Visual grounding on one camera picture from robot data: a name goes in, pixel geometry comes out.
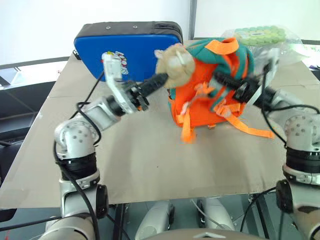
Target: white wall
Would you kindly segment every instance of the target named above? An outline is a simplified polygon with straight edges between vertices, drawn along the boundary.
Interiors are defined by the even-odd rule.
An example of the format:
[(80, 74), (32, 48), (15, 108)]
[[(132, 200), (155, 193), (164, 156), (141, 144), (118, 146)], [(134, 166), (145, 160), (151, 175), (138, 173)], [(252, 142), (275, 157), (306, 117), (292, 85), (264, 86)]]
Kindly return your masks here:
[(320, 0), (197, 0), (195, 38), (263, 25), (283, 25), (301, 39), (320, 40)]
[(69, 56), (87, 23), (174, 21), (188, 39), (189, 0), (0, 0), (0, 65)]

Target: orange backpack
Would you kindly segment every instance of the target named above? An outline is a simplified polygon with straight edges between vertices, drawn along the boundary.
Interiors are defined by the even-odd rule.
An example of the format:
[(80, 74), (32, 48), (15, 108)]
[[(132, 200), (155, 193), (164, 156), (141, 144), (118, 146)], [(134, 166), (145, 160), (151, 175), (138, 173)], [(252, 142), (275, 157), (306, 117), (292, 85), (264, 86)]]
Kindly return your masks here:
[(192, 143), (194, 127), (214, 127), (228, 121), (237, 129), (251, 135), (273, 138), (272, 132), (249, 128), (237, 117), (245, 103), (233, 99), (234, 90), (211, 85), (214, 71), (230, 74), (241, 80), (253, 71), (253, 58), (245, 46), (239, 46), (235, 38), (208, 38), (187, 48), (194, 58), (195, 71), (189, 82), (170, 89), (168, 98), (174, 122), (182, 127), (181, 140)]

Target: plastic bag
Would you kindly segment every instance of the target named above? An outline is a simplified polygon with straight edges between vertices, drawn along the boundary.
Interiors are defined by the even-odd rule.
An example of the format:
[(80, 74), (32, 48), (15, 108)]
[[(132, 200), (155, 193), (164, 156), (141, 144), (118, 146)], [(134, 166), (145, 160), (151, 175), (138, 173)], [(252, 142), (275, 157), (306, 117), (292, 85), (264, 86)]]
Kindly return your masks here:
[(294, 64), (309, 57), (301, 39), (279, 25), (231, 29), (225, 31), (222, 37), (235, 37), (249, 48), (255, 60), (262, 52), (279, 49), (279, 66)]

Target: beige table surface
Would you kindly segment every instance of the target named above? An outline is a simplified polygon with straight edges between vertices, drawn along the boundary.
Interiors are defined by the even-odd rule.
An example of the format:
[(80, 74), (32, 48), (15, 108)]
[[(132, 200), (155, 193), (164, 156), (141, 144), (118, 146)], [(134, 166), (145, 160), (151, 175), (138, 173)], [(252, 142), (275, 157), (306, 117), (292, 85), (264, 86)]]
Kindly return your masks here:
[[(0, 208), (60, 206), (54, 129), (94, 83), (82, 61), (71, 56), (0, 188)], [(272, 86), (320, 107), (320, 84), (302, 62), (280, 67)], [(109, 93), (100, 82), (91, 99)], [(195, 144), (182, 144), (166, 90), (149, 102), (147, 112), (125, 115), (104, 131), (96, 148), (100, 183), (107, 185), (111, 204), (260, 192), (284, 178), (285, 150), (278, 139), (251, 136), (222, 123), (211, 130), (197, 128)], [(252, 128), (267, 129), (254, 106), (242, 119)]]

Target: floor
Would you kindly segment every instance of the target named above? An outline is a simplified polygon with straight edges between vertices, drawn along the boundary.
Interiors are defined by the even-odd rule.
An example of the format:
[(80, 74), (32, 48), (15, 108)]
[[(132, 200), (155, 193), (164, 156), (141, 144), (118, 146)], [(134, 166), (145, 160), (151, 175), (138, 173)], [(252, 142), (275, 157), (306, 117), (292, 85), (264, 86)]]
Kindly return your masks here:
[[(275, 193), (270, 193), (265, 196), (272, 225), (274, 227), (276, 239), (278, 239), (280, 210), (276, 205)], [(240, 230), (241, 221), (243, 219), (244, 210), (248, 206), (248, 195), (228, 195), (220, 198), (221, 203), (225, 206), (230, 217), (232, 217), (233, 224), (237, 231)], [(174, 199), (171, 203), (175, 206), (175, 218), (171, 229), (182, 228), (197, 228), (197, 210), (190, 202), (190, 199)], [(125, 214), (125, 230), (129, 234), (131, 240), (135, 238), (136, 231), (147, 213), (148, 209), (153, 206), (154, 202), (136, 202), (128, 204)], [(110, 215), (114, 215), (114, 210), (110, 209)], [(59, 208), (22, 208), (18, 209), (12, 220), (0, 223), (0, 227), (20, 224), (39, 219), (45, 219), (51, 216), (60, 215)], [(253, 206), (252, 211), (247, 216), (247, 224), (244, 225), (244, 232), (248, 231), (256, 236), (264, 238), (264, 232), (259, 218), (259, 213), (256, 206)], [(36, 240), (35, 237), (43, 233), (45, 224), (41, 223), (34, 226), (19, 228), (11, 230), (10, 232), (0, 232), (0, 240)], [(99, 231), (101, 240), (112, 239), (113, 224), (106, 217), (99, 220)], [(296, 228), (292, 225), (292, 220), (288, 215), (284, 217), (284, 224), (282, 230), (282, 239), (301, 240), (302, 237)]]

